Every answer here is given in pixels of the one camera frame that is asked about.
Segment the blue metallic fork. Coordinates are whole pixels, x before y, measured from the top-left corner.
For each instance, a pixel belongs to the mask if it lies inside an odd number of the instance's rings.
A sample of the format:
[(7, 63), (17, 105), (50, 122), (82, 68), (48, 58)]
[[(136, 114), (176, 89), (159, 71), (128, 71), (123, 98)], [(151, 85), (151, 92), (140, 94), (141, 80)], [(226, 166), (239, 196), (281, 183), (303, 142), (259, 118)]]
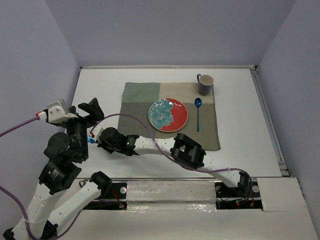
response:
[(90, 143), (90, 144), (96, 144), (97, 143), (97, 139), (93, 135), (91, 135), (91, 136), (87, 137), (87, 142)]

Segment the red floral plate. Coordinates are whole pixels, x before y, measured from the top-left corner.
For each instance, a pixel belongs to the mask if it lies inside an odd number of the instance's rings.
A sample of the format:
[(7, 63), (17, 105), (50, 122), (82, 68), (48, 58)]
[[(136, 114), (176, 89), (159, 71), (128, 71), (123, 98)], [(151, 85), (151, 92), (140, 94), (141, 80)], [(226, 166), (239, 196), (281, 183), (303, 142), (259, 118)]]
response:
[(158, 131), (173, 133), (181, 130), (188, 121), (186, 106), (174, 98), (155, 101), (148, 110), (148, 120)]

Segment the green beige patchwork cloth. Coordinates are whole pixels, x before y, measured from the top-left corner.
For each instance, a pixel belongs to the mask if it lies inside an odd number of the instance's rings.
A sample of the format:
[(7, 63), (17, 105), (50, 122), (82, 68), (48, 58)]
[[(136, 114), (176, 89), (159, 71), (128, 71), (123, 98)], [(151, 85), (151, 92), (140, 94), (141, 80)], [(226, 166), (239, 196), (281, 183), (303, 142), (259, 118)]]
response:
[[(188, 111), (185, 126), (176, 132), (161, 132), (149, 122), (150, 106), (160, 99), (172, 98), (182, 102)], [(197, 107), (195, 99), (201, 98), (199, 108), (199, 132), (197, 132)], [(159, 83), (127, 82), (122, 95), (118, 120), (118, 131), (124, 135), (140, 135), (158, 139), (168, 139), (182, 133), (202, 145), (206, 151), (218, 151), (221, 148), (215, 106), (215, 97), (211, 91), (208, 95), (198, 93), (194, 82)]]

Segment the blue metallic spoon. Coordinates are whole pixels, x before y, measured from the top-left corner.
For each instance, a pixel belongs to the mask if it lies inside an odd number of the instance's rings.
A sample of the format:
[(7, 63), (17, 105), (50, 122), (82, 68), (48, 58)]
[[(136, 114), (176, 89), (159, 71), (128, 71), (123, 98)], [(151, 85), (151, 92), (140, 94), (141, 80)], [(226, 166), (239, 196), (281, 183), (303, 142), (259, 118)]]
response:
[(199, 119), (199, 115), (200, 115), (200, 107), (202, 105), (202, 100), (201, 98), (197, 97), (195, 100), (194, 100), (194, 105), (196, 106), (197, 108), (197, 126), (196, 126), (196, 130), (197, 132), (200, 131), (200, 119)]

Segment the purple mug cream inside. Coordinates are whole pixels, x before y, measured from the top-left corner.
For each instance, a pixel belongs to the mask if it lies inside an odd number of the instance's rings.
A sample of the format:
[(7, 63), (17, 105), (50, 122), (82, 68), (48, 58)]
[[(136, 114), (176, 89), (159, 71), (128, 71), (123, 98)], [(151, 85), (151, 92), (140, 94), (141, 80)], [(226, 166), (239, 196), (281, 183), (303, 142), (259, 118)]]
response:
[(206, 96), (210, 93), (214, 85), (214, 79), (210, 75), (198, 74), (196, 76), (198, 93), (202, 96)]

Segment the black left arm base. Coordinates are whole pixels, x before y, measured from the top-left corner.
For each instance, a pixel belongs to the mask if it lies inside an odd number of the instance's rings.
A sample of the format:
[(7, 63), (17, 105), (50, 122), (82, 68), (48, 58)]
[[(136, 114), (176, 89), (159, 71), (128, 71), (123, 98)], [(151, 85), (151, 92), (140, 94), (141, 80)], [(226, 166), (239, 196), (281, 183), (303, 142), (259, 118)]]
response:
[(83, 188), (87, 182), (94, 182), (98, 189), (101, 189), (101, 195), (88, 203), (84, 210), (108, 210), (121, 211), (127, 209), (126, 193), (121, 193), (121, 188), (127, 188), (124, 182), (116, 183), (101, 171), (95, 172), (89, 179), (80, 180), (79, 186)]

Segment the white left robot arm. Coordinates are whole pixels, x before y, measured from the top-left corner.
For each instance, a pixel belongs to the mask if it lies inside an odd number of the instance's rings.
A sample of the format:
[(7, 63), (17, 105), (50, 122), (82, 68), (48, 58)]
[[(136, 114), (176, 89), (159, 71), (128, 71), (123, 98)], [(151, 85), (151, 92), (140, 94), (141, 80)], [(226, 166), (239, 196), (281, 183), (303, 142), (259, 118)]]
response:
[(20, 207), (22, 218), (19, 223), (3, 233), (6, 240), (57, 240), (59, 230), (91, 201), (110, 194), (112, 180), (103, 172), (95, 172), (89, 181), (68, 201), (56, 208), (57, 202), (72, 186), (81, 172), (77, 164), (89, 157), (87, 129), (104, 118), (97, 98), (89, 103), (80, 103), (78, 108), (87, 116), (80, 116), (75, 106), (67, 107), (61, 99), (47, 105), (35, 117), (1, 133), (4, 136), (34, 121), (45, 121), (64, 128), (65, 132), (53, 134), (48, 140), (44, 155), (48, 163), (39, 175), (33, 198), (24, 208), (16, 196), (1, 187)]

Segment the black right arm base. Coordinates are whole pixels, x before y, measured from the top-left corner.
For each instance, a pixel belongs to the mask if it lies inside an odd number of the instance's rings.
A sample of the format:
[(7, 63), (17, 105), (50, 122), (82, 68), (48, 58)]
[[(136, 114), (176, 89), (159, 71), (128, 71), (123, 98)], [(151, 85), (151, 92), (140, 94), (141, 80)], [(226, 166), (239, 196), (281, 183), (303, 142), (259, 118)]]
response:
[(257, 181), (253, 181), (252, 195), (237, 188), (229, 188), (223, 182), (215, 182), (215, 206), (217, 210), (251, 210), (263, 209), (260, 188)]

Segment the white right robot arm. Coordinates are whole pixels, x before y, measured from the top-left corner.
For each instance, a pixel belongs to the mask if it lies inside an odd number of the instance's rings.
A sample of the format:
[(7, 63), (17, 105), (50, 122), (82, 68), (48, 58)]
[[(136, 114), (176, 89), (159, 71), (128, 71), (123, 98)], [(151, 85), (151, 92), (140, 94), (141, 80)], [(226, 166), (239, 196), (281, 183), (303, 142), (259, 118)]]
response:
[(246, 171), (214, 161), (199, 143), (183, 133), (178, 133), (173, 138), (160, 139), (124, 135), (114, 127), (97, 127), (90, 135), (99, 148), (110, 154), (117, 152), (126, 156), (163, 155), (186, 170), (217, 178), (235, 196), (252, 193), (253, 182)]

